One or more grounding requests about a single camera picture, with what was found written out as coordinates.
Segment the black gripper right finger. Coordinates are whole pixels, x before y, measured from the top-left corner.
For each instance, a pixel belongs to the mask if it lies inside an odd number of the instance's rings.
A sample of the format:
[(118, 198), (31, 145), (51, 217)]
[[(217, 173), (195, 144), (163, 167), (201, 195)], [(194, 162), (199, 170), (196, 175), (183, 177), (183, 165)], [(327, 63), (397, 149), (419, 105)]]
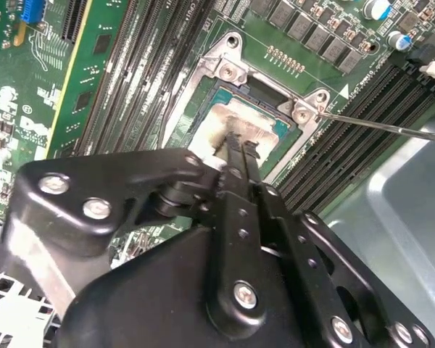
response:
[(260, 180), (256, 147), (245, 141), (242, 151), (262, 238), (281, 253), (306, 347), (435, 347), (427, 327), (316, 214), (291, 214)]

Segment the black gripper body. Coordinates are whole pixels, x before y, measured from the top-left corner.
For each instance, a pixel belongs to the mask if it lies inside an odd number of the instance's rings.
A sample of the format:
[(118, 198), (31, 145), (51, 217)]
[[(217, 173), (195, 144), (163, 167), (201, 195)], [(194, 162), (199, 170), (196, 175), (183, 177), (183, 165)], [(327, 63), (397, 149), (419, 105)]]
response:
[(261, 251), (267, 317), (247, 339), (231, 340), (206, 310), (211, 234), (181, 233), (91, 282), (68, 307), (58, 347), (323, 347), (302, 318), (281, 269)]

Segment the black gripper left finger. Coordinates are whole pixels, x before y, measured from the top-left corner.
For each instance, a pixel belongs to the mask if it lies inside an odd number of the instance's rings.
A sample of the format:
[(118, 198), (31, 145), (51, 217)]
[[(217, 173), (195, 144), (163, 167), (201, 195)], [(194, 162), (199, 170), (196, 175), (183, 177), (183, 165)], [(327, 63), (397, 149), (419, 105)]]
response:
[(30, 162), (17, 172), (0, 264), (52, 303), (61, 325), (91, 282), (173, 237), (211, 234), (206, 310), (224, 336), (252, 336), (267, 317), (262, 219), (237, 136), (228, 163), (187, 149)]

